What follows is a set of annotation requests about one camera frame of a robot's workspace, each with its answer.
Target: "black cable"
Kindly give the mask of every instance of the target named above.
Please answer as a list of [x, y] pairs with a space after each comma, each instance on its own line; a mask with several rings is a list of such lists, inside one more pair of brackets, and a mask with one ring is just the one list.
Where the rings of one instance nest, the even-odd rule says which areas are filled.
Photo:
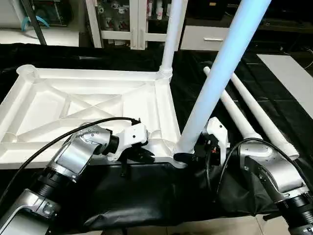
[[210, 162], [211, 162], [211, 154], [212, 154], [213, 149], [214, 149], [214, 145], [210, 144], [205, 154], [205, 172], [206, 172], [207, 187], [209, 189], [209, 192], [212, 192], [211, 179], [210, 179]]
[[114, 121], [114, 120], [128, 120], [128, 121], [131, 121], [132, 124], [137, 124], [137, 123], [140, 123], [140, 121], [134, 119], [134, 118], [130, 118], [130, 117], [110, 117], [110, 118], [105, 118], [105, 119], [101, 119], [101, 120], [98, 120], [98, 121], [94, 121], [94, 122], [91, 122], [91, 123], [88, 123], [86, 125], [83, 125], [83, 126], [80, 126], [74, 130], [71, 130], [61, 136], [59, 136], [58, 138], [54, 139], [53, 141], [51, 141], [50, 143], [48, 143], [47, 145], [45, 145], [44, 147], [42, 147], [41, 149], [39, 149], [36, 153], [34, 153], [30, 158], [28, 158], [21, 166], [20, 168], [18, 169], [18, 171], [15, 173], [15, 175], [13, 176], [13, 178], [11, 179], [11, 181], [9, 182], [8, 186], [6, 187], [6, 189], [4, 190], [1, 198], [0, 198], [0, 206], [2, 205], [4, 199], [5, 199], [5, 196], [7, 195], [8, 191], [10, 190], [14, 180], [16, 179], [16, 177], [21, 173], [21, 171], [23, 169], [25, 169], [27, 167], [28, 164], [31, 163], [32, 160], [34, 160], [37, 156], [39, 156], [42, 152], [44, 152], [46, 149], [50, 148], [52, 145], [54, 145], [55, 143], [57, 143], [58, 141], [62, 140], [63, 138], [67, 137], [67, 136], [70, 136], [80, 130], [83, 130], [85, 128], [88, 128], [88, 127], [91, 127], [91, 126], [94, 126], [94, 125], [97, 125], [97, 124], [100, 124], [100, 123], [103, 123], [103, 122], [107, 122], [107, 121]]
[[289, 163], [291, 163], [295, 168], [296, 170], [298, 171], [299, 175], [301, 176], [301, 178], [303, 179], [303, 181], [305, 182], [305, 184], [307, 185], [307, 187], [309, 188], [309, 190], [311, 192], [313, 192], [313, 187], [312, 185], [309, 183], [308, 179], [306, 178], [306, 176], [304, 175], [303, 171], [301, 170], [301, 168], [298, 166], [298, 164], [296, 162], [294, 162], [293, 160], [290, 159], [289, 156], [287, 156], [281, 149], [279, 149], [278, 147], [276, 147], [274, 144], [272, 143], [269, 143], [265, 140], [262, 140], [262, 139], [258, 139], [258, 138], [248, 138], [248, 139], [245, 139], [243, 141], [240, 141], [238, 142], [237, 144], [235, 144], [234, 147], [232, 147], [231, 151], [229, 152], [229, 154], [227, 155], [227, 158], [226, 158], [226, 161], [224, 162], [223, 164], [223, 167], [222, 167], [222, 172], [221, 172], [221, 175], [220, 175], [220, 179], [219, 179], [219, 182], [217, 184], [217, 189], [216, 189], [216, 197], [218, 197], [218, 194], [219, 194], [219, 189], [220, 189], [220, 185], [222, 183], [222, 180], [223, 180], [223, 176], [224, 176], [224, 173], [225, 173], [225, 170], [227, 168], [227, 164], [228, 164], [228, 161], [232, 155], [232, 153], [243, 143], [245, 142], [249, 142], [249, 141], [256, 141], [256, 142], [260, 142], [260, 143], [263, 143], [264, 145], [272, 148], [272, 149], [275, 149], [278, 153], [280, 153], [280, 155], [282, 155]]
[[306, 69], [307, 69], [308, 67], [310, 67], [312, 64], [313, 64], [313, 61], [312, 61], [309, 65], [305, 66], [304, 69], [306, 70]]

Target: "white cabinet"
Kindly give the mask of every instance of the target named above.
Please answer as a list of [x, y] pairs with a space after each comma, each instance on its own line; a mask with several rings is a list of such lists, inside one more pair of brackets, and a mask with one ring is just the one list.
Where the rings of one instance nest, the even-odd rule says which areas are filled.
[[[166, 27], [169, 17], [166, 9], [163, 10], [162, 19], [156, 16], [154, 8], [152, 16], [147, 16], [148, 0], [118, 0], [118, 9], [112, 11], [112, 3], [105, 3], [102, 0], [85, 0], [91, 34], [95, 47], [103, 47], [105, 43], [112, 45], [127, 44], [131, 49], [144, 50], [147, 42], [165, 42]], [[153, 0], [155, 7], [159, 0]], [[167, 8], [169, 1], [163, 1], [163, 8]], [[176, 50], [179, 47], [185, 12], [188, 0], [183, 0], [182, 15], [177, 36]], [[151, 25], [162, 24], [161, 32], [150, 31]]]

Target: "black tablecloth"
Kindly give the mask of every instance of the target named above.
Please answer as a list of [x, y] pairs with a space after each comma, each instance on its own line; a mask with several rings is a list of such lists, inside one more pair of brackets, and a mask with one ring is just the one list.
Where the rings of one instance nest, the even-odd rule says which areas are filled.
[[[16, 68], [24, 64], [39, 68], [157, 71], [162, 59], [162, 51], [158, 50], [14, 44], [0, 45], [0, 51], [0, 100], [14, 84]], [[180, 51], [175, 55], [171, 90], [181, 131], [204, 83], [203, 67], [210, 66], [215, 56], [215, 53], [191, 51]], [[297, 161], [312, 181], [313, 121], [309, 115], [255, 54], [244, 55], [236, 74], [299, 150], [301, 157]], [[255, 130], [266, 139], [232, 84], [229, 83], [226, 89]], [[220, 102], [212, 114], [214, 116], [228, 129], [232, 143], [242, 139]], [[196, 146], [196, 154], [203, 154], [203, 146]], [[121, 178], [120, 170], [119, 165], [88, 167], [71, 200], [63, 207], [56, 227], [66, 232], [85, 232], [113, 227], [176, 225], [184, 221], [277, 210], [258, 179], [240, 170], [236, 161], [227, 169], [220, 203], [211, 202], [203, 169], [175, 169], [170, 164], [135, 164], [131, 167], [129, 179]], [[37, 169], [26, 169], [22, 173], [7, 197], [6, 206], [29, 186], [36, 172]], [[0, 171], [0, 192], [14, 173], [14, 170]]]

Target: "bottle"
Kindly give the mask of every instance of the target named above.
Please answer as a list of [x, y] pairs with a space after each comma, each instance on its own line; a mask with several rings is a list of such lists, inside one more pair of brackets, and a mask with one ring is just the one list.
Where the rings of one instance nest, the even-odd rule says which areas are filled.
[[158, 20], [162, 20], [162, 16], [163, 16], [163, 7], [162, 7], [162, 0], [157, 0], [156, 2], [156, 18]]
[[[121, 31], [120, 30], [120, 21], [121, 21], [121, 14], [122, 8], [118, 1], [112, 1], [111, 2], [111, 10], [113, 12], [113, 25], [114, 25], [114, 31]], [[115, 39], [114, 40], [115, 46], [120, 46], [125, 44], [125, 40]]]
[[[130, 15], [129, 15], [129, 6], [124, 5], [118, 8], [117, 14], [117, 22], [118, 22], [118, 31], [130, 31]], [[125, 45], [125, 40], [115, 40], [115, 45]]]
[[[110, 4], [98, 4], [99, 15], [102, 19], [103, 28], [105, 31], [114, 31], [113, 12]], [[108, 39], [108, 44], [113, 44], [113, 39]]]
[[172, 6], [172, 1], [168, 1], [168, 4], [167, 4], [167, 8], [166, 8], [166, 16], [170, 16], [171, 14], [171, 6]]
[[148, 17], [152, 16], [152, 6], [153, 6], [152, 0], [148, 0], [147, 1], [147, 16]]

